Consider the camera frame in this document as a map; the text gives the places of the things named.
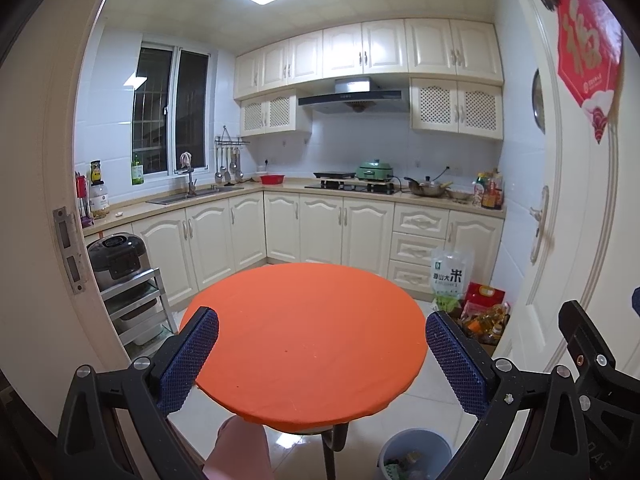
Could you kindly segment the black rice cooker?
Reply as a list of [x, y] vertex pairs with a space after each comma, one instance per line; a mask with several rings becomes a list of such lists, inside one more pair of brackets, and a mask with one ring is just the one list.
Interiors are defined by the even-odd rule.
[[125, 283], [151, 267], [144, 241], [134, 234], [121, 232], [95, 240], [87, 250], [99, 290]]

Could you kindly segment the orange round tablecloth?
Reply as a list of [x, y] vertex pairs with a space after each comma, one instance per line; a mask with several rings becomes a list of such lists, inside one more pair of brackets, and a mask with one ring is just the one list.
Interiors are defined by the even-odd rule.
[[197, 294], [219, 335], [196, 384], [248, 422], [295, 434], [385, 410], [426, 357], [425, 316], [386, 278], [349, 266], [245, 270]]

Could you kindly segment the metal shelf rack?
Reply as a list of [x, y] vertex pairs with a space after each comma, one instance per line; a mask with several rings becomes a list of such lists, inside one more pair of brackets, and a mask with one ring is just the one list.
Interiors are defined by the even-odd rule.
[[178, 332], [159, 268], [141, 271], [102, 290], [101, 298], [131, 361], [150, 358]]

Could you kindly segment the white door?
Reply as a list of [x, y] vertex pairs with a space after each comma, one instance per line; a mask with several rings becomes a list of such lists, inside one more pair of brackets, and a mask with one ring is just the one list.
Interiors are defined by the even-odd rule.
[[[620, 92], [601, 142], [556, 72], [559, 23], [539, 0], [498, 0], [496, 29], [504, 73], [506, 226], [492, 280], [513, 307], [498, 355], [524, 370], [548, 370], [570, 357], [558, 326], [563, 302], [587, 310], [629, 375], [639, 371], [639, 55], [623, 44]], [[542, 133], [534, 122], [532, 80], [544, 95]], [[541, 189], [549, 207], [538, 260], [529, 261]]]

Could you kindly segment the range hood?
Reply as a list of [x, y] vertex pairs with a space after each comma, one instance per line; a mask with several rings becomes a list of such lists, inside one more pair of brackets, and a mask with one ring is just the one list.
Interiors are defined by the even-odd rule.
[[298, 105], [321, 114], [407, 113], [407, 90], [384, 88], [368, 77], [334, 81], [331, 93], [300, 96]]

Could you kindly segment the kitchen window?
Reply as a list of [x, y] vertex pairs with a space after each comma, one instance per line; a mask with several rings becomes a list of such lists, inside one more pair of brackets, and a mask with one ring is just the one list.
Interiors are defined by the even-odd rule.
[[145, 176], [206, 166], [209, 56], [160, 44], [142, 44], [132, 74], [131, 156]]

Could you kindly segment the red fu door decoration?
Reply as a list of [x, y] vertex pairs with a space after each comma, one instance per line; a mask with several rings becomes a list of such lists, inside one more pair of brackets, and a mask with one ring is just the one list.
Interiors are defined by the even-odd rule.
[[560, 0], [558, 75], [601, 142], [617, 89], [622, 26], [603, 0]]

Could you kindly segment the red gift bag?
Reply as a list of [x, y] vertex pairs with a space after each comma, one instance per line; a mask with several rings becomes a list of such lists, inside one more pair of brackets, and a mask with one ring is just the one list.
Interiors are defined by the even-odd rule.
[[473, 316], [484, 313], [496, 304], [503, 304], [505, 296], [506, 292], [502, 289], [471, 282], [464, 297], [462, 315]]

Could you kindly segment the blue trash bin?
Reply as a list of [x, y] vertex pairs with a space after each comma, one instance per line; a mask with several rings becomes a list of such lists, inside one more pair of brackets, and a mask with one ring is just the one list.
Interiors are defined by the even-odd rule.
[[377, 479], [437, 479], [452, 459], [448, 441], [425, 428], [402, 430], [378, 454]]

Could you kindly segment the green bottle on windowsill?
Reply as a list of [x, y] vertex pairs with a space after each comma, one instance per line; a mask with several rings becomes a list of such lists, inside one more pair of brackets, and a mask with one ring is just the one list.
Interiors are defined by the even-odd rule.
[[132, 155], [131, 161], [131, 183], [140, 185], [144, 182], [144, 168], [142, 161], [137, 154]]

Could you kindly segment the cardboard box with groceries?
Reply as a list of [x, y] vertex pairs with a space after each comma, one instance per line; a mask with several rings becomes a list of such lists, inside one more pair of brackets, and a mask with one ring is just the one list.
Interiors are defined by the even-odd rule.
[[510, 320], [510, 310], [508, 304], [495, 304], [490, 308], [484, 308], [468, 302], [454, 322], [466, 336], [478, 342], [492, 356]]

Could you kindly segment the red plastic basin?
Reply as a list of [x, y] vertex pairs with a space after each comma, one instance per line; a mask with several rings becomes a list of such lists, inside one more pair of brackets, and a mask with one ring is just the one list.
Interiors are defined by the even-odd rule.
[[263, 174], [259, 177], [263, 185], [279, 185], [284, 181], [283, 174]]

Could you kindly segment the metal wok pan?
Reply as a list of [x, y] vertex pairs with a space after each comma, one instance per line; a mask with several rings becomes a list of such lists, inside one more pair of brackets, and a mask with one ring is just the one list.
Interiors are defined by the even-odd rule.
[[424, 181], [418, 181], [410, 177], [404, 177], [404, 180], [408, 183], [409, 192], [412, 195], [418, 197], [439, 198], [442, 197], [452, 185], [451, 181], [439, 181], [439, 178], [444, 176], [449, 170], [450, 167], [446, 166], [435, 179], [431, 179], [429, 176], [426, 176]]

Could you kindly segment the green electric cooking pot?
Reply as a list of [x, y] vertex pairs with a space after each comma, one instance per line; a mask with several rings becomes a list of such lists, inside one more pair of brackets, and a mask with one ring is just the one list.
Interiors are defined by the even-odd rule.
[[393, 167], [379, 159], [364, 162], [356, 170], [356, 178], [363, 181], [387, 182], [394, 176]]

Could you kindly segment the round wall clock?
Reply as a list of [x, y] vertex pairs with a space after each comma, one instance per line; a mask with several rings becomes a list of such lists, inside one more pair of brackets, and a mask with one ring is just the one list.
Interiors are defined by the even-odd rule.
[[532, 109], [534, 122], [537, 128], [546, 133], [546, 125], [544, 124], [544, 95], [542, 94], [542, 85], [539, 70], [535, 70], [532, 80]]

